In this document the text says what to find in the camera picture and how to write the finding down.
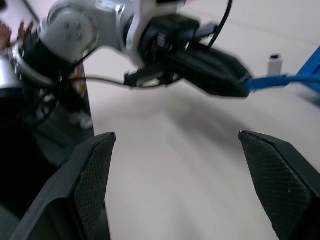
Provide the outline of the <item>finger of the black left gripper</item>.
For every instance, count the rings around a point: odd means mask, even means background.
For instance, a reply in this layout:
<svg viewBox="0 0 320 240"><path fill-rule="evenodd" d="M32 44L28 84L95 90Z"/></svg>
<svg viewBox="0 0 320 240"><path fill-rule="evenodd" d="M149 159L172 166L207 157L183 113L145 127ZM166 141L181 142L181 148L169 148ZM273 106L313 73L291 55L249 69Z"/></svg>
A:
<svg viewBox="0 0 320 240"><path fill-rule="evenodd" d="M226 98L247 98L244 83L250 79L244 68L228 66L217 61L207 62L194 57L172 57L173 69L209 95Z"/></svg>
<svg viewBox="0 0 320 240"><path fill-rule="evenodd" d="M251 72L236 56L202 43L190 43L188 51L231 81L243 84L252 80Z"/></svg>

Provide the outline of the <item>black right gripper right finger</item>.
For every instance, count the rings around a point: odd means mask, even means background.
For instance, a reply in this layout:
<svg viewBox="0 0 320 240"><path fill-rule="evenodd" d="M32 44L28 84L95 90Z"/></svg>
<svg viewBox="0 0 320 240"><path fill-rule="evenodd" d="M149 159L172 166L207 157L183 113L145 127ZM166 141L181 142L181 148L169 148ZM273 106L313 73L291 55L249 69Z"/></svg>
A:
<svg viewBox="0 0 320 240"><path fill-rule="evenodd" d="M320 174L289 142L238 134L255 192L280 240L320 238Z"/></svg>

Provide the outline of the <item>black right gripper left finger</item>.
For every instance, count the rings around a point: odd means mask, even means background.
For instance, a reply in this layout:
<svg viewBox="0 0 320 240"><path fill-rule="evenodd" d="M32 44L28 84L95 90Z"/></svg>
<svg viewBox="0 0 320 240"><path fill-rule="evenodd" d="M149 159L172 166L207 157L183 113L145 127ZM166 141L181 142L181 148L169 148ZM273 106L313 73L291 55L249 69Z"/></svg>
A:
<svg viewBox="0 0 320 240"><path fill-rule="evenodd" d="M106 221L105 195L116 135L79 144L60 167L33 137L7 138L7 238L94 240Z"/></svg>

